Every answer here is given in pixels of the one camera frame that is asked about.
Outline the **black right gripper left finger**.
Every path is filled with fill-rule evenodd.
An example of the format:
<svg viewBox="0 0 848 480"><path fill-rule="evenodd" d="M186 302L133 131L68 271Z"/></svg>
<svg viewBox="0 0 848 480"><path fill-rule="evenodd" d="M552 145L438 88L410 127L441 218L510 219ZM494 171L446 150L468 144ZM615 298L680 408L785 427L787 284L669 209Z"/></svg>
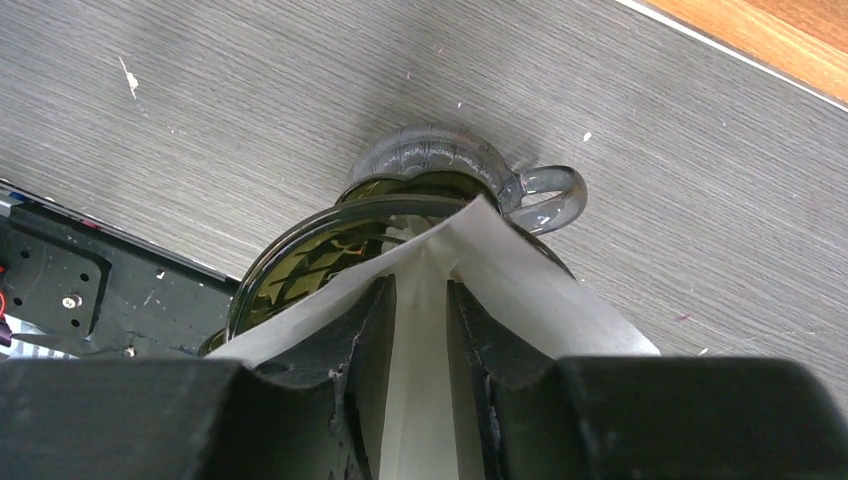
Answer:
<svg viewBox="0 0 848 480"><path fill-rule="evenodd" d="M224 360L1 366L5 479L373 479L396 288L250 370Z"/></svg>

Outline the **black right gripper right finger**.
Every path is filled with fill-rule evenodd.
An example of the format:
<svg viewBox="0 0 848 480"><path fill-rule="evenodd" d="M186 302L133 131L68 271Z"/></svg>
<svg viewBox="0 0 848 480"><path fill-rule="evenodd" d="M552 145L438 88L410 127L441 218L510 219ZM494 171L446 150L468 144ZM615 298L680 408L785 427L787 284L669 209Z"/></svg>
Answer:
<svg viewBox="0 0 848 480"><path fill-rule="evenodd" d="M847 424L803 366L762 357L565 357L447 287L463 479L843 479Z"/></svg>

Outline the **dark green dripper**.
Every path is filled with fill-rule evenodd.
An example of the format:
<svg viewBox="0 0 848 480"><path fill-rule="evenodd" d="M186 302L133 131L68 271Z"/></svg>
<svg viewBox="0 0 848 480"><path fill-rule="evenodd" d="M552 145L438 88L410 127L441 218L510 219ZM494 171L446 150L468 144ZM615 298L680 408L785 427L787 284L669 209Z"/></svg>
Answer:
<svg viewBox="0 0 848 480"><path fill-rule="evenodd" d="M343 271L372 260L453 215L477 197L505 211L481 181L458 172L355 183L329 209L292 227L254 261L234 294L223 329L205 340L206 356L234 337L313 294Z"/></svg>

